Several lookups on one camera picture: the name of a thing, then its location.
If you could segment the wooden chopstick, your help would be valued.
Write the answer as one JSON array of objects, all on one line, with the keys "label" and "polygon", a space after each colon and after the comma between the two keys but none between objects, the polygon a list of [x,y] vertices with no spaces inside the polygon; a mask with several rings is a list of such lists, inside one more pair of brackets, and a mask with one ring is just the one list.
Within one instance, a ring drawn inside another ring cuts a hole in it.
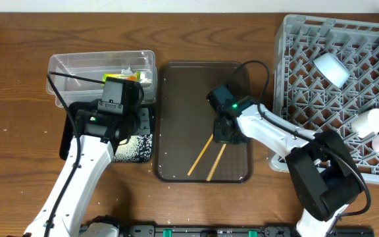
[{"label": "wooden chopstick", "polygon": [[214,161],[214,163],[213,163],[213,165],[212,165],[212,167],[211,167],[211,169],[210,169],[210,172],[209,172],[209,174],[208,174],[208,176],[206,178],[207,182],[210,182],[211,179],[213,178],[215,170],[218,167],[218,164],[219,164],[219,162],[221,160],[221,157],[222,157],[225,149],[226,149],[226,144],[223,144],[222,147],[221,147],[221,149],[220,149],[220,151],[219,151],[219,153],[218,153],[218,155],[217,155],[217,157],[216,157],[216,159],[215,159],[215,161]]},{"label": "wooden chopstick", "polygon": [[191,176],[192,172],[194,171],[194,169],[196,168],[198,162],[200,161],[200,159],[202,158],[202,156],[204,155],[204,153],[206,152],[207,148],[209,147],[210,143],[212,142],[213,140],[213,134],[211,134],[210,138],[207,140],[207,142],[205,143],[205,145],[203,146],[203,149],[200,151],[199,155],[197,156],[197,159],[194,161],[193,165],[191,166],[191,168],[189,169],[187,175],[188,176]]}]

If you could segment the light blue bowl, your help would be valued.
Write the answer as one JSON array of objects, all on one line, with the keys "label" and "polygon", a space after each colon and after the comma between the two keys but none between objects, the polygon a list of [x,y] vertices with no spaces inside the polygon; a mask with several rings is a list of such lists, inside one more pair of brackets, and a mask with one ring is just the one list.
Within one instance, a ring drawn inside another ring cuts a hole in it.
[{"label": "light blue bowl", "polygon": [[319,72],[338,88],[341,88],[350,76],[348,69],[331,53],[325,53],[313,62]]}]

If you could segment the white rice pile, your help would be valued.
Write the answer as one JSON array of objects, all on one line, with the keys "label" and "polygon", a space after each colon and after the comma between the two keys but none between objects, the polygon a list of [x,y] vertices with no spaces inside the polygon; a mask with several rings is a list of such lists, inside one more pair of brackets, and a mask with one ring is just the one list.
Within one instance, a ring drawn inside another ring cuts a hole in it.
[{"label": "white rice pile", "polygon": [[145,163],[153,154],[153,108],[148,107],[151,115],[151,133],[145,136],[130,136],[129,140],[123,140],[118,145],[113,156],[113,162],[120,163]]}]

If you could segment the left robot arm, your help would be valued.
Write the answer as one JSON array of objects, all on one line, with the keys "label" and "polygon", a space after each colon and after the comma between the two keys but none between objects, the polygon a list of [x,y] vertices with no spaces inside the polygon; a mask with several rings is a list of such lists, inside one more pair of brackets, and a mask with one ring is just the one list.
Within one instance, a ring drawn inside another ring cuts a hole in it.
[{"label": "left robot arm", "polygon": [[47,201],[25,236],[120,236],[110,216],[82,225],[95,187],[114,162],[144,163],[153,153],[153,110],[142,107],[128,116],[73,103],[79,131],[64,145],[65,164]]}]

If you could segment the white tissue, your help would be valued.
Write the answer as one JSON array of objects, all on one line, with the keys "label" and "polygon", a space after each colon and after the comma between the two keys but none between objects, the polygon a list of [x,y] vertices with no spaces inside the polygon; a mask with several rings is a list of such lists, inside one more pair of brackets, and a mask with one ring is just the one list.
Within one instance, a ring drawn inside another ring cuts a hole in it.
[{"label": "white tissue", "polygon": [[148,88],[153,84],[153,73],[150,70],[132,70],[130,67],[127,69],[122,69],[121,74],[131,74],[137,71],[141,72],[141,77],[139,83],[143,88]]}]

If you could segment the yellow snack wrapper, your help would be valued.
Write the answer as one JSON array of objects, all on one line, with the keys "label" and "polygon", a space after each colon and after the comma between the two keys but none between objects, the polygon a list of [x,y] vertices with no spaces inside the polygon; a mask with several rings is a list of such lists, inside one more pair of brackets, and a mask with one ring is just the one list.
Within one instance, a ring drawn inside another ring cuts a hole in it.
[{"label": "yellow snack wrapper", "polygon": [[106,82],[107,78],[114,78],[114,79],[122,79],[122,80],[129,80],[133,82],[139,82],[141,77],[141,72],[137,71],[135,73],[131,74],[104,74],[103,75],[103,81]]}]

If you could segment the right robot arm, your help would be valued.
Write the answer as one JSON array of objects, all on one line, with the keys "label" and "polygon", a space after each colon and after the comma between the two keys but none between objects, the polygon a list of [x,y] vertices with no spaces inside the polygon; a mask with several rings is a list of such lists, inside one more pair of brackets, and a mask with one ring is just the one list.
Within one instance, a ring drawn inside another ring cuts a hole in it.
[{"label": "right robot arm", "polygon": [[211,95],[213,138],[222,144],[257,140],[286,160],[297,198],[304,208],[296,236],[330,236],[336,223],[349,216],[347,207],[370,192],[341,136],[314,132],[271,113],[250,97]]}]

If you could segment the white cup green inside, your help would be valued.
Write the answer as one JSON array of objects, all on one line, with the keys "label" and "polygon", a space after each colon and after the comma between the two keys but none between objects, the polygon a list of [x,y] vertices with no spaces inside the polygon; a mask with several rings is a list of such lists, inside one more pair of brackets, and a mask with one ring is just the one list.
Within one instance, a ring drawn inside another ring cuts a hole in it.
[{"label": "white cup green inside", "polygon": [[379,109],[371,109],[358,115],[351,123],[351,128],[358,137],[365,138],[369,134],[379,132]]}]

